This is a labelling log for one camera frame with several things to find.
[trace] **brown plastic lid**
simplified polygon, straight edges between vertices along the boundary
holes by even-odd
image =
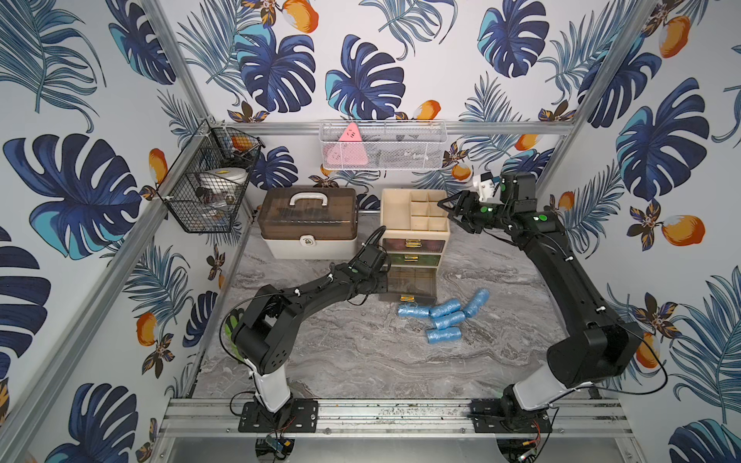
[[[264,239],[351,240],[358,236],[352,188],[290,187],[268,190],[257,219]]]

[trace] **white handle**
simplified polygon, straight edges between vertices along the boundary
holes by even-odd
[[[296,193],[295,195],[290,197],[290,202],[288,205],[295,206],[296,201],[299,199],[321,199],[322,200],[322,206],[327,205],[327,195],[324,193],[313,193],[313,192],[305,192],[305,193]]]

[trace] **small drawer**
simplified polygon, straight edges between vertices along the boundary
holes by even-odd
[[[389,254],[391,265],[419,265],[420,267],[437,267],[440,256],[436,254]]]
[[[379,300],[435,305],[436,269],[392,267],[388,273],[388,292],[379,294]]]
[[[442,239],[383,238],[383,247],[390,253],[412,251],[415,253],[441,253],[445,247]]]

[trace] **black wire basket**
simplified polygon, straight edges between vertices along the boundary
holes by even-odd
[[[230,232],[263,147],[239,130],[211,128],[183,176],[160,199],[188,233]]]

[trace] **wire basket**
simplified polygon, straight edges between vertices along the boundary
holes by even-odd
[[[232,230],[263,147],[262,140],[239,130],[210,129],[175,187],[160,196],[183,230]]]
[[[339,141],[351,122],[362,141]],[[441,121],[322,121],[319,142],[329,170],[438,170],[448,132]]]

